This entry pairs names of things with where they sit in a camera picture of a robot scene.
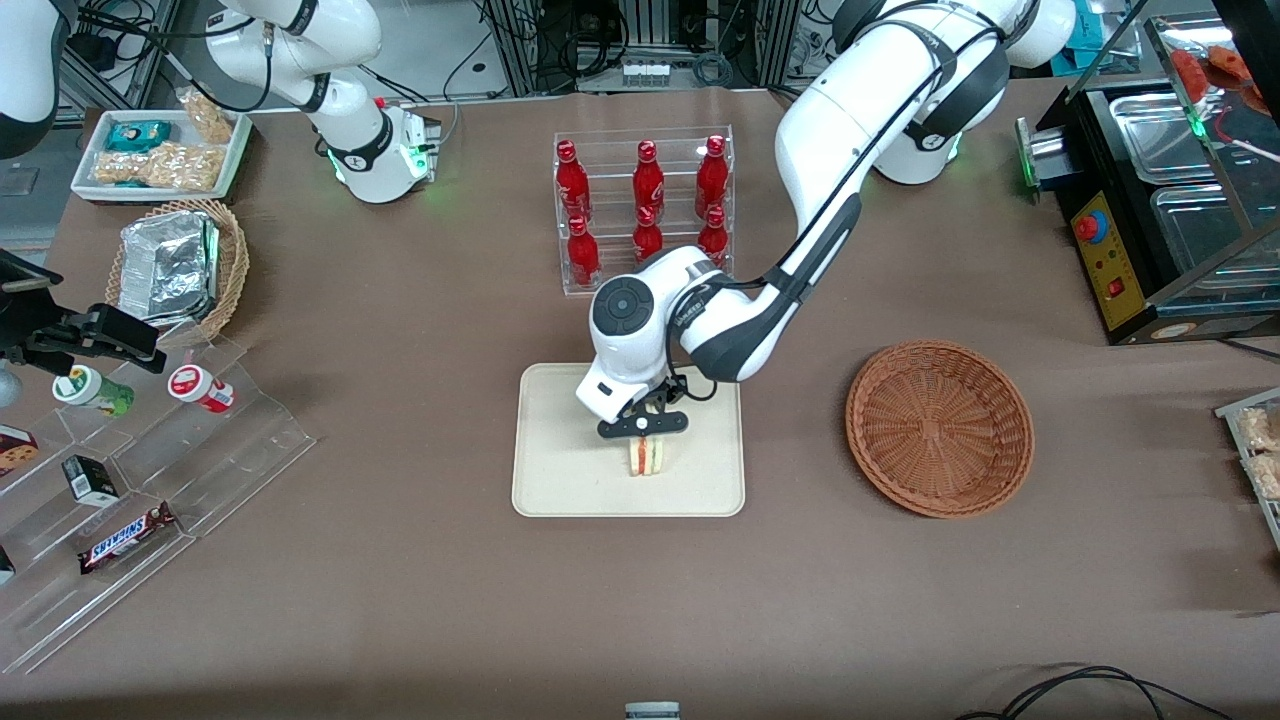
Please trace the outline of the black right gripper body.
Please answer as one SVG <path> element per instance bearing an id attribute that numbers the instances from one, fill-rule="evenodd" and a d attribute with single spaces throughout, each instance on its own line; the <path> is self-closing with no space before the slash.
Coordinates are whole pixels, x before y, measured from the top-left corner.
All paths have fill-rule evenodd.
<path id="1" fill-rule="evenodd" d="M 46 290 L 1 292 L 3 359 L 42 369 L 69 365 L 72 356 L 93 357 L 95 342 L 88 336 L 96 320 L 96 306 L 72 311 L 55 304 Z"/>

